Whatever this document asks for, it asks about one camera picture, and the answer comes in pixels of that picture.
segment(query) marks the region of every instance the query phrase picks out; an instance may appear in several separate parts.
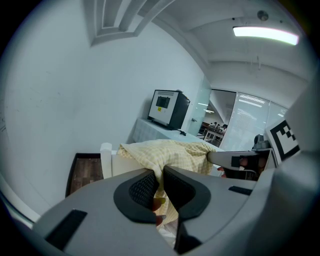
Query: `brown floor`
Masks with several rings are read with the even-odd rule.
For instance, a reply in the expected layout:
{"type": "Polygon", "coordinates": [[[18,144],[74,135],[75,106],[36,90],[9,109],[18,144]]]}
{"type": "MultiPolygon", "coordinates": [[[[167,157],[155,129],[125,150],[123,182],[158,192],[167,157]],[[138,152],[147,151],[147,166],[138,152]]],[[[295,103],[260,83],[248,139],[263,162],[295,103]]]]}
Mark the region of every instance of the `brown floor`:
{"type": "Polygon", "coordinates": [[[70,194],[89,183],[103,178],[100,158],[78,158],[74,167],[70,194]]]}

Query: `glass door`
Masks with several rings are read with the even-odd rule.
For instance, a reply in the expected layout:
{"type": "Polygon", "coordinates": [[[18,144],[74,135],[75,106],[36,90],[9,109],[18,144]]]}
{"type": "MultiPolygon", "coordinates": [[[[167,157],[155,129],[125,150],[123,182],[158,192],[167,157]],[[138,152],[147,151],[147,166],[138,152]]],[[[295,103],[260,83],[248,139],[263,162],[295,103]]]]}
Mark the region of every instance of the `glass door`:
{"type": "Polygon", "coordinates": [[[205,118],[206,110],[209,105],[211,85],[206,77],[203,78],[202,85],[199,87],[196,100],[191,114],[191,123],[188,133],[197,136],[205,118]]]}

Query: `cloth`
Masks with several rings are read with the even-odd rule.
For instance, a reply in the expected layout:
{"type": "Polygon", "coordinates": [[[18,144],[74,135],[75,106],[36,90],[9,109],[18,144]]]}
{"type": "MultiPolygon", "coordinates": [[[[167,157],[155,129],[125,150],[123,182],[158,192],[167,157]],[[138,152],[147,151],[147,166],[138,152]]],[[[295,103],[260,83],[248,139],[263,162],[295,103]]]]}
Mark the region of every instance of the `cloth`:
{"type": "Polygon", "coordinates": [[[164,191],[164,166],[179,167],[188,171],[208,175],[213,164],[207,161],[207,153],[216,150],[203,142],[180,142],[171,139],[149,140],[133,144],[120,144],[118,155],[133,158],[147,169],[154,171],[159,182],[156,198],[165,198],[165,203],[155,212],[166,215],[162,224],[178,218],[178,213],[164,191]]]}

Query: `checkered fabric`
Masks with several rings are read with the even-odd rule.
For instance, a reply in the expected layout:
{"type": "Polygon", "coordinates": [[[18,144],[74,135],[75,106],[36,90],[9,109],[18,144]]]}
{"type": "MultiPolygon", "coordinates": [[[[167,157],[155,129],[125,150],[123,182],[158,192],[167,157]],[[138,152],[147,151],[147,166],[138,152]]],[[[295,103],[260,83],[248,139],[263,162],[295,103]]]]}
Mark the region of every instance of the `checkered fabric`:
{"type": "Polygon", "coordinates": [[[147,169],[154,171],[159,182],[156,198],[164,197],[165,203],[155,212],[166,215],[163,224],[174,221],[178,213],[164,191],[164,166],[179,167],[192,172],[208,175],[213,164],[207,161],[207,153],[216,150],[202,142],[180,142],[171,139],[149,140],[133,144],[120,144],[118,155],[133,158],[147,169]]]}

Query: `rectangular light panel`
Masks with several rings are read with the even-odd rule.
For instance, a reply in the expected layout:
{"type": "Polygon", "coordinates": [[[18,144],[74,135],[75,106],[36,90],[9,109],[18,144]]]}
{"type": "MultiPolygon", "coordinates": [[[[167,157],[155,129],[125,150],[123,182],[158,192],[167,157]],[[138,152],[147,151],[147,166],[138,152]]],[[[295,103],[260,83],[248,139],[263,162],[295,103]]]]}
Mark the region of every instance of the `rectangular light panel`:
{"type": "Polygon", "coordinates": [[[236,26],[233,28],[236,37],[257,37],[279,40],[291,45],[296,45],[299,36],[275,28],[259,26],[236,26]]]}

